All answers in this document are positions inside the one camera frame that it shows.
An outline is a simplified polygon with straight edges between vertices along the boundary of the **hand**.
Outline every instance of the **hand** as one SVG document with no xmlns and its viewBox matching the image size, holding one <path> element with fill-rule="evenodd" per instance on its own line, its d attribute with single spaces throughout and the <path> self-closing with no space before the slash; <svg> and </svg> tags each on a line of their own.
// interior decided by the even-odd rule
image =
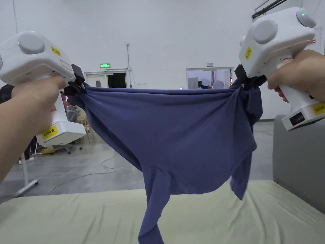
<svg viewBox="0 0 325 244">
<path fill-rule="evenodd" d="M 288 102 L 279 85 L 306 91 L 318 101 L 325 102 L 325 56 L 312 50 L 304 50 L 294 60 L 271 75 L 268 88 L 274 89 Z"/>
<path fill-rule="evenodd" d="M 65 87 L 65 81 L 61 76 L 55 76 L 46 80 L 36 80 L 22 83 L 14 87 L 11 96 L 24 98 L 26 101 L 39 107 L 41 116 L 38 118 L 37 131 L 46 129 L 52 120 L 51 112 L 55 111 L 59 89 Z M 62 95 L 63 105 L 66 107 L 66 97 Z"/>
</svg>

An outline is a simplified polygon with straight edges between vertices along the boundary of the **exit sign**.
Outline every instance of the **exit sign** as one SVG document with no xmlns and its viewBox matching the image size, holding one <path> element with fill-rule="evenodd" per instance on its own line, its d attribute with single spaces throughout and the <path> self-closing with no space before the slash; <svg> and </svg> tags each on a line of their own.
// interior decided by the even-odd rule
<svg viewBox="0 0 325 244">
<path fill-rule="evenodd" d="M 101 68 L 110 68 L 111 67 L 111 64 L 110 63 L 101 63 L 100 64 L 100 67 Z"/>
</svg>

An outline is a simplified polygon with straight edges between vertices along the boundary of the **mattress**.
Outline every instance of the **mattress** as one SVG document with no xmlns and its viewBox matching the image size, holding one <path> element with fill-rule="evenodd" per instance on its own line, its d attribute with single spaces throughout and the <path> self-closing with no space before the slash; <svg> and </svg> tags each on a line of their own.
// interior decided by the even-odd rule
<svg viewBox="0 0 325 244">
<path fill-rule="evenodd" d="M 144 190 L 12 199 L 0 205 L 10 244 L 136 244 Z M 250 181 L 243 201 L 226 182 L 203 195 L 172 196 L 158 222 L 166 244 L 323 244 L 325 215 L 273 181 Z"/>
</svg>

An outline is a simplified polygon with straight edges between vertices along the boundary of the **yellow label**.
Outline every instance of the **yellow label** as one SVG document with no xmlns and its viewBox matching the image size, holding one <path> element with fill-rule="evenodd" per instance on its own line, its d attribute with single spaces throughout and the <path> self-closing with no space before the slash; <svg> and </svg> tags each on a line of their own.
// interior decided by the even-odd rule
<svg viewBox="0 0 325 244">
<path fill-rule="evenodd" d="M 251 57 L 251 55 L 252 55 L 252 50 L 251 50 L 250 47 L 248 47 L 248 48 L 247 48 L 247 51 L 246 51 L 246 53 L 245 53 L 245 57 L 246 57 L 246 59 L 249 60 L 249 58 Z"/>
<path fill-rule="evenodd" d="M 61 53 L 60 53 L 59 50 L 57 50 L 56 48 L 54 48 L 54 47 L 52 47 L 52 46 L 51 46 L 51 48 L 52 48 L 53 53 L 55 53 L 56 55 L 62 57 L 62 56 L 61 56 Z"/>
<path fill-rule="evenodd" d="M 46 130 L 42 131 L 41 134 L 42 134 L 43 140 L 47 140 L 50 137 L 57 135 L 58 134 L 58 129 L 54 125 L 54 126 L 51 126 L 51 127 L 47 128 Z"/>
<path fill-rule="evenodd" d="M 319 103 L 314 105 L 313 111 L 316 115 L 325 114 L 325 103 Z"/>
</svg>

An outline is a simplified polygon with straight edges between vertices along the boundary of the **gray floor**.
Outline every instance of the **gray floor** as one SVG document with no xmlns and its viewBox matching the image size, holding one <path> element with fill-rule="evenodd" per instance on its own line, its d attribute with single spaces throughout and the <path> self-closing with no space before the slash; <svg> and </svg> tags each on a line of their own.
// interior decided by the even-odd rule
<svg viewBox="0 0 325 244">
<path fill-rule="evenodd" d="M 273 122 L 257 123 L 254 136 L 257 150 L 251 179 L 272 179 Z M 84 145 L 82 150 L 76 146 L 70 155 L 62 151 L 37 156 L 28 163 L 28 173 L 30 180 L 39 180 L 39 185 L 25 196 L 144 188 L 142 173 L 102 142 Z M 22 187 L 21 165 L 16 164 L 0 186 L 0 204 Z"/>
</svg>

